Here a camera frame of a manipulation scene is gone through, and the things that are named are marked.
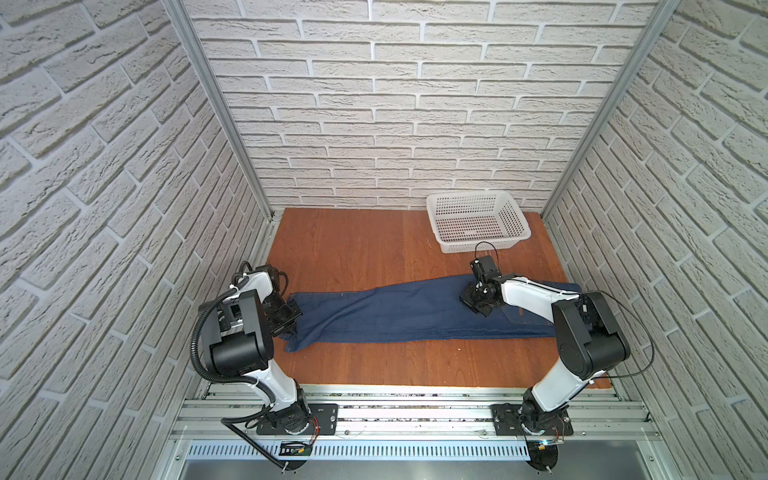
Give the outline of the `dark blue denim trousers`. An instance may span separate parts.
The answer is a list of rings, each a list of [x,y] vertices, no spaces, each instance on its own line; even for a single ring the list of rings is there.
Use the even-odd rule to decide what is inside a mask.
[[[542,316],[503,305],[487,316],[460,300],[472,276],[402,283],[360,292],[300,292],[292,296],[302,315],[283,334],[284,351],[316,343],[402,343],[432,340],[551,338]]]

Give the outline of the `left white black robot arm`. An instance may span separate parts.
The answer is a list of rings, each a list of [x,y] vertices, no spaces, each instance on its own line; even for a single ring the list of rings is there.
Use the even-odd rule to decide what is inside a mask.
[[[275,360],[274,338],[295,330],[301,316],[283,298],[287,274],[270,264],[244,262],[224,293],[199,305],[190,337],[190,361],[210,383],[241,383],[264,397],[262,415],[276,431],[300,435],[314,425],[298,382]]]

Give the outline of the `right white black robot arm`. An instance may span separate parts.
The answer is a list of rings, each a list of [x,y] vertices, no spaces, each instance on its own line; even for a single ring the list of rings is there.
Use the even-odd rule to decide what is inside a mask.
[[[599,292],[556,289],[507,275],[469,282],[460,300],[484,316],[503,305],[520,307],[554,326],[559,358],[526,390],[516,414],[516,422],[527,435],[570,435],[565,426],[570,401],[631,354],[618,321]]]

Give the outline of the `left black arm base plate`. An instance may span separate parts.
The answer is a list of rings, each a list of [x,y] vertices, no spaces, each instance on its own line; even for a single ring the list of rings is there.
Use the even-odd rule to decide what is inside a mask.
[[[332,436],[338,420],[338,404],[310,403],[304,410],[297,407],[268,414],[256,424],[256,434],[308,437],[318,430],[320,436]]]

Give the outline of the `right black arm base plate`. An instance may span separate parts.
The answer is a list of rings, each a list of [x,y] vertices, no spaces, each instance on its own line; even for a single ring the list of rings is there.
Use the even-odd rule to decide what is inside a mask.
[[[491,406],[497,436],[569,437],[574,434],[566,407],[549,412],[535,404],[494,404]]]

